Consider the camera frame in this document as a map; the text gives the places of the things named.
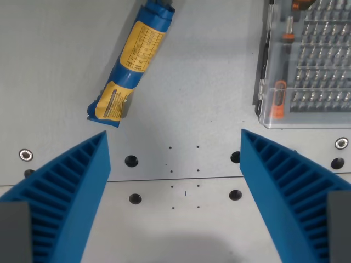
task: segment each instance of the mounting hole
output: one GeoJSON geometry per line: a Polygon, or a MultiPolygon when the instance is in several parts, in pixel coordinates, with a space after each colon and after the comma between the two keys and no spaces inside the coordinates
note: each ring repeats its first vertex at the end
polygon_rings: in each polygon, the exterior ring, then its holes
{"type": "Polygon", "coordinates": [[[341,137],[335,141],[335,148],[338,150],[345,149],[349,144],[349,140],[345,137],[341,137]]]}
{"type": "Polygon", "coordinates": [[[34,173],[35,171],[32,169],[28,169],[24,171],[24,178],[28,178],[32,173],[34,173]]]}
{"type": "Polygon", "coordinates": [[[141,203],[141,196],[137,193],[134,193],[132,195],[129,196],[129,201],[132,203],[132,204],[140,204],[141,203]]]}
{"type": "Polygon", "coordinates": [[[239,190],[232,190],[229,193],[229,198],[233,201],[238,201],[242,197],[242,193],[239,190]]]}
{"type": "Polygon", "coordinates": [[[128,167],[135,167],[135,166],[138,165],[139,160],[138,160],[137,157],[134,156],[134,155],[128,155],[128,156],[126,157],[126,159],[124,160],[124,162],[126,163],[126,165],[127,165],[128,167]]]}
{"type": "Polygon", "coordinates": [[[33,153],[28,149],[22,149],[19,152],[22,161],[29,162],[33,159],[33,153]]]}
{"type": "Polygon", "coordinates": [[[330,166],[331,168],[338,170],[340,168],[342,168],[345,164],[345,161],[343,158],[335,158],[334,160],[332,160],[330,166]]]}
{"type": "Polygon", "coordinates": [[[240,152],[239,151],[233,152],[230,156],[230,160],[233,163],[240,163],[240,152]]]}

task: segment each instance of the yellow label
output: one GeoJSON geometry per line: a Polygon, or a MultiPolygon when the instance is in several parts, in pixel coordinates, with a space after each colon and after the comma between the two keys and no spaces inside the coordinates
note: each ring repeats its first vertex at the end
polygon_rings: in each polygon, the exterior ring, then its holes
{"type": "Polygon", "coordinates": [[[145,72],[164,35],[137,21],[124,46],[120,63],[129,70],[145,72]]]}
{"type": "Polygon", "coordinates": [[[120,121],[123,104],[132,92],[132,89],[118,86],[113,81],[108,83],[95,109],[96,117],[120,121]]]}

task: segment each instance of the metal plate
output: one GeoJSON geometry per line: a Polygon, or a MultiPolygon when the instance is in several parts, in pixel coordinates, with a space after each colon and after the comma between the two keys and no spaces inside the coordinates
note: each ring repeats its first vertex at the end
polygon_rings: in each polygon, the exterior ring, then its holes
{"type": "Polygon", "coordinates": [[[244,179],[214,178],[107,183],[82,262],[281,261],[244,179]]]}
{"type": "MultiPolygon", "coordinates": [[[[173,24],[120,129],[86,120],[128,37],[140,1],[0,3],[0,185],[13,185],[107,130],[110,181],[240,175],[230,155],[246,128],[330,167],[349,130],[267,130],[252,106],[261,0],[177,0],[173,24]],[[23,162],[18,153],[34,154],[23,162]],[[135,168],[124,159],[135,155],[135,168]]],[[[341,172],[351,171],[346,161],[341,172]]]]}

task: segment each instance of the silver screw head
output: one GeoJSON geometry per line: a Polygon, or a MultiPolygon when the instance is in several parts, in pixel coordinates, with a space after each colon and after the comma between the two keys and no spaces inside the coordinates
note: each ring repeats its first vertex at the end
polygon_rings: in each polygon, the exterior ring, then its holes
{"type": "Polygon", "coordinates": [[[335,148],[338,150],[345,149],[349,144],[349,140],[345,137],[341,137],[335,141],[335,148]]]}
{"type": "Polygon", "coordinates": [[[22,149],[19,152],[22,161],[29,162],[33,159],[33,153],[28,149],[22,149]]]}

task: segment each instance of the metal drill bit set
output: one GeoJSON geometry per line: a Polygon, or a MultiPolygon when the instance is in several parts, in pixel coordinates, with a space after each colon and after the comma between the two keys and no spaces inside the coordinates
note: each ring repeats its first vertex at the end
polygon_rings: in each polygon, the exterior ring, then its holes
{"type": "Polygon", "coordinates": [[[290,112],[351,112],[351,0],[317,0],[302,19],[290,112]]]}

